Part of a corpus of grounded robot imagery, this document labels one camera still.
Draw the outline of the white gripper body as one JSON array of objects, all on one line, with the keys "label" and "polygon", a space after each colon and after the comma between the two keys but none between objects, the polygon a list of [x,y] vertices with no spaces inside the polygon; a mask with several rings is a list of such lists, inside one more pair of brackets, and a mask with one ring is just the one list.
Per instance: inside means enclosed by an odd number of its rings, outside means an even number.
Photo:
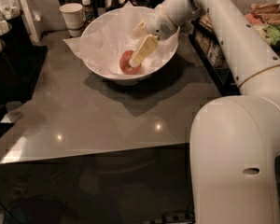
[{"label": "white gripper body", "polygon": [[145,27],[149,34],[166,40],[187,20],[195,19],[202,9],[194,0],[164,0],[148,13]]}]

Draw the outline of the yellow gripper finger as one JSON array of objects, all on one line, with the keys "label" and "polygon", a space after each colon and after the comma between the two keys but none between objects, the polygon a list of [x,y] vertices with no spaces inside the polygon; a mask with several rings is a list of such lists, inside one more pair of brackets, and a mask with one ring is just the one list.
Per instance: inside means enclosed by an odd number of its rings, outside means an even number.
[{"label": "yellow gripper finger", "polygon": [[145,58],[153,53],[158,47],[158,38],[155,35],[145,36],[138,48],[133,52],[129,65],[133,68],[139,66]]},{"label": "yellow gripper finger", "polygon": [[130,32],[130,37],[132,39],[140,39],[147,35],[146,22],[141,21],[136,27],[134,27]]}]

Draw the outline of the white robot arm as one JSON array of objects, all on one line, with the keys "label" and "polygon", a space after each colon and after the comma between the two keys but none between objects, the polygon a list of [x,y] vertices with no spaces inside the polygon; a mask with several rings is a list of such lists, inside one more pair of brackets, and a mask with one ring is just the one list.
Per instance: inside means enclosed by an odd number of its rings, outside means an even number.
[{"label": "white robot arm", "polygon": [[211,101],[190,132],[195,224],[280,224],[275,159],[280,155],[280,58],[232,0],[165,0],[135,32],[140,51],[205,11],[237,96]]}]

